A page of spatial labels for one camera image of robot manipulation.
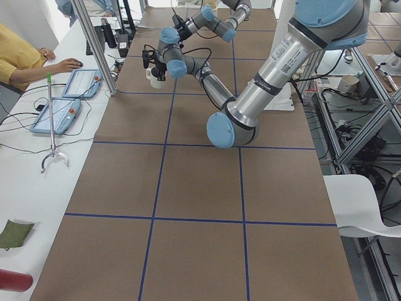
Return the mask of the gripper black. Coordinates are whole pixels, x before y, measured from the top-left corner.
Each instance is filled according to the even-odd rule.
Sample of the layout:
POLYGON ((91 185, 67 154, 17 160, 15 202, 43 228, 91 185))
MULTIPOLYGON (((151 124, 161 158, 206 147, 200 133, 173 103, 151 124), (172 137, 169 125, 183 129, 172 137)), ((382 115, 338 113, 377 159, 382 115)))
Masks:
POLYGON ((177 31, 180 41, 185 41, 194 34, 194 24, 191 20, 179 21, 177 24, 177 31))
POLYGON ((167 71, 167 65, 160 61, 157 57, 154 59, 154 67, 152 68, 153 74, 157 75, 158 81, 165 81, 165 72, 167 71))

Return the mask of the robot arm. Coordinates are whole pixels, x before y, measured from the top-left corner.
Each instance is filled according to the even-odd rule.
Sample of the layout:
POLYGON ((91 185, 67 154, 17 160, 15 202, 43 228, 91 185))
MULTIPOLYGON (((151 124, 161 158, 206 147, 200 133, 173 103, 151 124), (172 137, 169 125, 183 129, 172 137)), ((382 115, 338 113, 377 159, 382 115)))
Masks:
POLYGON ((201 28, 208 28, 224 41, 232 41, 237 27, 251 14, 249 1, 227 1, 233 11, 220 20, 210 6, 161 30, 158 46, 143 52, 144 65, 154 64, 159 80, 166 75, 192 75, 217 107, 207 121, 209 141, 218 148, 246 145, 258 134, 258 115, 280 93, 294 73, 320 50, 360 46, 367 38, 369 1, 296 1, 288 31, 256 72, 242 93, 235 97, 218 79, 205 59, 183 54, 180 44, 201 28))
POLYGON ((172 16, 174 28, 178 31, 180 41, 184 41, 203 27, 208 28, 216 36, 226 42, 231 42, 236 34, 237 27, 251 15, 251 2, 223 1, 234 12, 225 21, 219 19, 209 5, 202 7, 195 15, 183 20, 178 14, 172 16))

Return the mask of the person's hand on mouse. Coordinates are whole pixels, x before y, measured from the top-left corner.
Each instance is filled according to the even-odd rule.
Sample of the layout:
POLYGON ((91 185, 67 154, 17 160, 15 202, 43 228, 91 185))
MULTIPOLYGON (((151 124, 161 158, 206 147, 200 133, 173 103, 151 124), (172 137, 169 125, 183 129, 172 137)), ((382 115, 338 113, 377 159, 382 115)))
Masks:
POLYGON ((75 61, 79 61, 79 60, 77 60, 75 58, 68 58, 68 59, 62 60, 60 63, 58 63, 59 72, 66 73, 66 72, 71 72, 75 69, 81 68, 75 63, 75 61))

